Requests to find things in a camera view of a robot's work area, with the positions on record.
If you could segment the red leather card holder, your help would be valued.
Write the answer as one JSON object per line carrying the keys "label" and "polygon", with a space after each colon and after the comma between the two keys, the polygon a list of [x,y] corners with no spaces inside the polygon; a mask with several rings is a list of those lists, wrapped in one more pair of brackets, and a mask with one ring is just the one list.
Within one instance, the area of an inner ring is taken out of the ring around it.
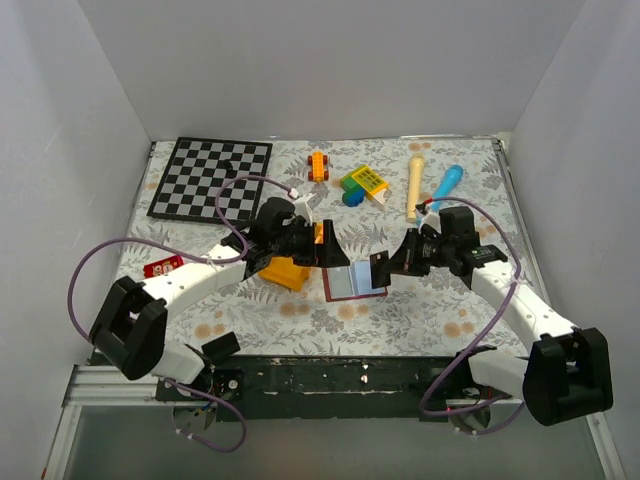
{"label": "red leather card holder", "polygon": [[372,286],[368,261],[358,261],[348,267],[323,269],[322,277],[327,302],[383,297],[388,294],[386,287]]}

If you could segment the yellow plastic bin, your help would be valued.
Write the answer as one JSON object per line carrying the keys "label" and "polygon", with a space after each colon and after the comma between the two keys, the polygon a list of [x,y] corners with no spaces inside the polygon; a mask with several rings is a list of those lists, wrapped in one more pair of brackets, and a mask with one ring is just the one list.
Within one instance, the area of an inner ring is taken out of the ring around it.
{"label": "yellow plastic bin", "polygon": [[273,243],[274,254],[259,276],[289,290],[301,291],[311,269],[320,266],[319,247],[323,240],[323,226],[317,222],[296,227]]}

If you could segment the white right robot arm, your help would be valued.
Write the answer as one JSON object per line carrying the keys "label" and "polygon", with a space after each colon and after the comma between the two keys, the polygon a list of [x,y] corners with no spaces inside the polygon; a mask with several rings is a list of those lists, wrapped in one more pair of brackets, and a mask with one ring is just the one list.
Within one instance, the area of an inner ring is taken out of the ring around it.
{"label": "white right robot arm", "polygon": [[437,227],[422,222],[407,230],[394,254],[383,251],[370,258],[376,288],[390,285],[394,275],[423,277],[432,268],[448,269],[494,307],[493,319],[507,323],[528,356],[513,357],[473,340],[427,388],[419,403],[422,415],[436,416],[427,403],[450,375],[460,395],[475,397],[489,387],[499,398],[521,400],[544,426],[612,407],[605,336],[596,328],[576,326],[521,283],[521,266],[515,256],[481,244],[469,207],[441,210]]}

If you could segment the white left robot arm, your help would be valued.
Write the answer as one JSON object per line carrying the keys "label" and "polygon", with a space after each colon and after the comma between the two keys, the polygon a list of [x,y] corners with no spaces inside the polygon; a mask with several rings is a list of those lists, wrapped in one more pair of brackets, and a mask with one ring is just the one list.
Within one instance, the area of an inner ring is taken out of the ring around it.
{"label": "white left robot arm", "polygon": [[275,257],[303,267],[346,267],[332,221],[315,222],[307,202],[270,198],[255,220],[233,228],[209,252],[168,273],[136,282],[128,276],[109,290],[88,334],[97,348],[129,380],[146,375],[168,378],[193,400],[213,386],[216,358],[170,342],[170,320],[217,290],[239,284],[265,269]]}

